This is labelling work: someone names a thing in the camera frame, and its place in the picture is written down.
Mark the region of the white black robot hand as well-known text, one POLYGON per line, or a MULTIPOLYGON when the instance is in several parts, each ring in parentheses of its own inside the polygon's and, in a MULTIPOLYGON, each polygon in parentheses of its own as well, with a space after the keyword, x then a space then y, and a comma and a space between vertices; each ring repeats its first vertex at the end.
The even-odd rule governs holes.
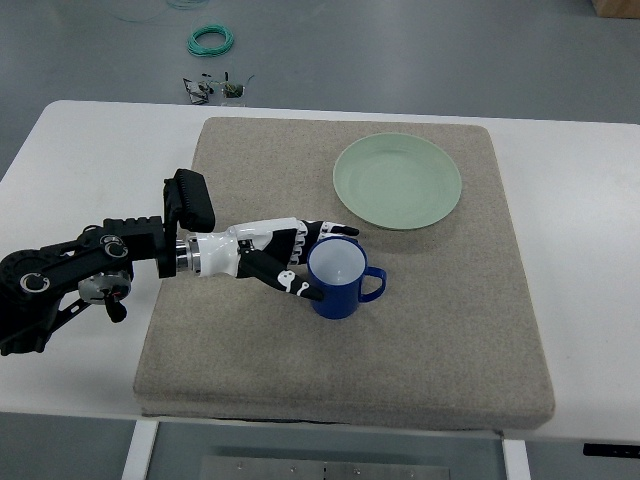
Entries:
POLYGON ((243 223, 177 241, 176 270, 200 277, 256 278, 278 291, 320 301, 320 289, 291 268, 306 264, 311 248, 321 240, 358 235, 355 227, 294 217, 243 223))

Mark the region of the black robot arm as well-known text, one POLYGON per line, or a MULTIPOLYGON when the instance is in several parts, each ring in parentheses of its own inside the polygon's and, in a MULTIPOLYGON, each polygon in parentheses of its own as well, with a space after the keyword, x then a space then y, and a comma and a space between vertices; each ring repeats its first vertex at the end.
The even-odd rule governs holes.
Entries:
POLYGON ((177 232, 209 233, 215 215, 204 177, 179 169, 165 180, 162 216, 106 219, 79 237, 40 249, 19 250, 1 262, 1 353, 41 353, 52 334, 92 302, 82 296, 66 308, 63 297, 84 287, 97 291, 114 323, 126 318, 133 264, 155 260, 162 278, 187 266, 177 232))

